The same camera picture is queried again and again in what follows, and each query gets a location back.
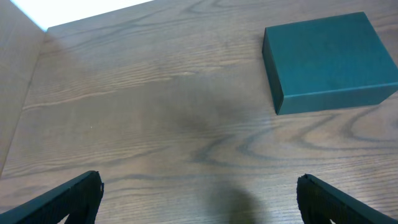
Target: gray wall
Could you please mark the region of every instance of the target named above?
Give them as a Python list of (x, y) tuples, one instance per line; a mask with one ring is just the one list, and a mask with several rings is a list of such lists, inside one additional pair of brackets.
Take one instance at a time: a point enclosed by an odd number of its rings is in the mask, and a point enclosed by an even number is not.
[(0, 0), (0, 175), (43, 39), (12, 2)]

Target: teal box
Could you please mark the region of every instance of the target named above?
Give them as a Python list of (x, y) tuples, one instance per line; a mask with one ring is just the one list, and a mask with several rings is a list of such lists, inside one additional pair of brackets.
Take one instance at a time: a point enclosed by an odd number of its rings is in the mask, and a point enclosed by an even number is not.
[(267, 27), (262, 56), (277, 114), (376, 105), (398, 90), (363, 12)]

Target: box top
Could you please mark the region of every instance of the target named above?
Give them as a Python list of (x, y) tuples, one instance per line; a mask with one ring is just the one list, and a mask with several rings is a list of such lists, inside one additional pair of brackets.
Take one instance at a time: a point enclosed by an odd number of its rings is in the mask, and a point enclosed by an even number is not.
[(268, 27), (285, 96), (396, 85), (398, 69), (365, 13)]

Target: black object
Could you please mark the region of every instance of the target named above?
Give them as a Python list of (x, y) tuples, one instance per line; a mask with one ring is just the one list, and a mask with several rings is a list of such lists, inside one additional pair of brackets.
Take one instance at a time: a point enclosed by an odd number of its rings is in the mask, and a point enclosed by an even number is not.
[(298, 178), (297, 203), (305, 224), (398, 223), (310, 174)]
[(96, 171), (84, 174), (0, 214), (1, 224), (92, 224), (104, 194), (104, 183)]
[(398, 90), (363, 12), (267, 27), (262, 55), (277, 114), (376, 105)]

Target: dark wood grain pattern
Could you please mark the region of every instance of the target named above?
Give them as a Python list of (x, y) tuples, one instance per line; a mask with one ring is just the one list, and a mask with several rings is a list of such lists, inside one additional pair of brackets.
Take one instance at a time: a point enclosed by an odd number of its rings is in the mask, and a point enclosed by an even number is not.
[(98, 223), (302, 223), (311, 173), (398, 218), (398, 94), (276, 116), (262, 62), (265, 27), (356, 11), (397, 63), (395, 0), (156, 0), (50, 28), (0, 209), (98, 170)]
[(44, 32), (10, 0), (0, 0), (0, 174), (43, 39)]

